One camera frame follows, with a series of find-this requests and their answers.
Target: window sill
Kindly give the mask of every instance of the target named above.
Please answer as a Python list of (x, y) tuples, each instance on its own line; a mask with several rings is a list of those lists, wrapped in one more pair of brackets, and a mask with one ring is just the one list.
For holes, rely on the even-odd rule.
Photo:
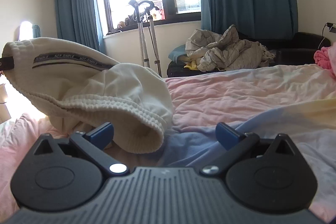
[[(154, 21), (154, 26), (158, 25), (164, 25), (164, 24), (171, 24), (171, 23), (181, 23), (181, 22), (189, 22), (189, 21), (200, 21), (201, 20), (201, 15), (200, 13), (195, 13), (195, 15), (192, 15), (192, 13), (189, 14), (180, 14), (183, 15), (181, 17), (173, 17), (169, 19), (164, 19), (164, 20), (157, 20)], [(149, 22), (143, 23), (143, 27), (149, 27)], [(113, 29), (111, 33), (107, 33), (103, 38), (109, 37), (112, 34), (115, 34), (114, 32), (121, 31), (130, 31), (130, 30), (135, 30), (138, 28), (137, 24), (125, 26), (123, 28), (118, 28), (118, 29)]]

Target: cable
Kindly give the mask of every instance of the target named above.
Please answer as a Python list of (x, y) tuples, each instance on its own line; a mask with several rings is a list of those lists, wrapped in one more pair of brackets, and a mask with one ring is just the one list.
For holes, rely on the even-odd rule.
[(155, 53), (155, 47), (154, 47), (154, 42), (153, 42), (153, 38), (152, 38), (152, 33), (151, 33), (151, 29), (150, 29), (149, 26), (148, 26), (148, 30), (149, 30), (149, 34), (151, 35), (152, 45), (153, 45), (154, 54), (155, 54), (155, 60), (159, 60), (158, 57), (156, 56), (156, 53)]
[[(323, 27), (323, 30), (322, 30), (322, 36), (323, 36), (324, 29), (326, 28), (326, 26), (327, 26), (327, 24), (326, 24), (326, 25), (324, 25), (324, 27)], [(322, 41), (321, 41), (320, 45), (317, 47), (317, 49), (320, 49), (320, 46), (322, 45), (322, 42), (324, 41), (324, 39), (325, 39), (325, 38), (326, 38), (326, 37), (323, 37), (323, 39), (322, 39)]]

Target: black sofa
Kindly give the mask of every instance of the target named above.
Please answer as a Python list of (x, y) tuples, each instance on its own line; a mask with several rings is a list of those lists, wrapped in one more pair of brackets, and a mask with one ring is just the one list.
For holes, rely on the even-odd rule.
[[(323, 37), (317, 34), (298, 32), (292, 40), (279, 39), (254, 39), (242, 33), (239, 33), (240, 39), (248, 39), (250, 41), (259, 41), (269, 50), (276, 51), (276, 57), (271, 66), (275, 65), (304, 65), (314, 64), (314, 53), (320, 45)], [(325, 38), (320, 45), (321, 47), (330, 47), (331, 42)], [(177, 65), (175, 62), (170, 62), (167, 75), (168, 77), (186, 77), (201, 75), (206, 73), (218, 72), (218, 69), (213, 71), (202, 72), (198, 70), (185, 69), (184, 65)]]

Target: yellow cloth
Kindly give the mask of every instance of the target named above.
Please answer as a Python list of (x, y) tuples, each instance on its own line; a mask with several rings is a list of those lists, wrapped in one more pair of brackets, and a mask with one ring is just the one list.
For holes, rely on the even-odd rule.
[(195, 60), (192, 60), (191, 63), (187, 63), (185, 66), (184, 66), (185, 69), (190, 69), (190, 70), (198, 70), (197, 68), (197, 64), (196, 64), (196, 61)]

